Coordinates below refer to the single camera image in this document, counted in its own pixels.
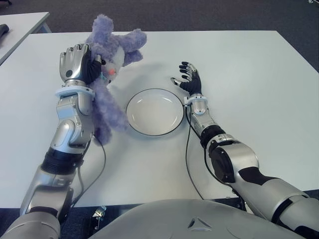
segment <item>white table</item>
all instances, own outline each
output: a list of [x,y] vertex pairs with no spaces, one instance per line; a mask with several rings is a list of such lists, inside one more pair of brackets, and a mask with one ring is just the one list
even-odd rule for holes
[[[5,195],[0,207],[20,207],[57,125],[59,54],[88,35],[30,35],[0,67],[0,192]],[[169,79],[180,75],[180,61],[192,62],[211,115],[254,149],[262,173],[301,190],[319,188],[319,75],[277,32],[148,32],[142,53],[144,60],[122,68],[110,85],[123,109],[133,95],[148,88],[170,90],[182,100],[185,92]],[[106,170],[78,206],[199,198],[185,168],[187,133],[185,120],[161,137],[146,137],[131,128],[113,132],[106,146]],[[83,165],[85,185],[102,163],[101,148],[91,144]],[[234,197],[205,170],[194,134],[189,164],[205,198]],[[74,184],[78,192],[77,179]]]
[[9,32],[0,38],[0,65],[30,33],[51,32],[45,23],[48,16],[48,12],[0,16],[0,24],[9,27]]

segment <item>plush toy ear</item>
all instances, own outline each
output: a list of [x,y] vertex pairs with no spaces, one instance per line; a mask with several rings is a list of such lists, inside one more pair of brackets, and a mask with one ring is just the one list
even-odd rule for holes
[[113,21],[110,18],[103,14],[98,15],[93,22],[92,33],[87,42],[105,44],[112,34],[113,27]]

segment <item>stuffed animal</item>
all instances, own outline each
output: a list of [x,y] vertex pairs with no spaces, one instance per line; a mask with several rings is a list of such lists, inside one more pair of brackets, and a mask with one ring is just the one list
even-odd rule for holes
[[95,136],[102,144],[109,142],[111,128],[125,131],[128,127],[126,114],[116,103],[107,89],[118,75],[122,66],[142,60],[139,49],[144,46],[147,36],[140,29],[126,35],[113,35],[113,21],[105,15],[98,15],[92,26],[92,33],[86,40],[91,49],[91,60],[96,55],[102,59],[101,76],[90,84],[95,91],[92,120]]

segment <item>plush toy face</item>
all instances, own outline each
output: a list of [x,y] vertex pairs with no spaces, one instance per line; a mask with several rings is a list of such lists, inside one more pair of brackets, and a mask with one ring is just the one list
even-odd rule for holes
[[126,35],[113,35],[113,22],[107,16],[99,15],[93,23],[92,33],[86,40],[92,51],[91,60],[96,55],[102,58],[101,78],[108,85],[118,75],[122,66],[140,61],[143,57],[139,49],[147,37],[140,29]]
[[124,56],[124,50],[120,46],[115,55],[110,60],[103,60],[101,70],[103,74],[102,78],[105,81],[106,85],[111,83],[118,75],[120,68],[123,66],[124,63]]

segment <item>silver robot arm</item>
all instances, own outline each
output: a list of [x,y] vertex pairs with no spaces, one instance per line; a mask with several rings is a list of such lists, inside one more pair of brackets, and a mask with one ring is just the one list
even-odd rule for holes
[[191,108],[191,122],[209,154],[216,177],[231,185],[255,215],[302,236],[318,234],[319,201],[280,178],[261,174],[254,151],[227,134],[209,115],[196,68],[187,62],[179,67],[187,74],[182,76],[187,82],[171,80],[190,94],[184,100],[185,106]]
[[22,202],[20,217],[2,239],[59,238],[60,223],[72,204],[70,184],[94,131],[91,111],[95,93],[87,85],[100,72],[101,58],[91,62],[87,44],[61,53],[60,76],[65,85],[56,93],[57,130]]

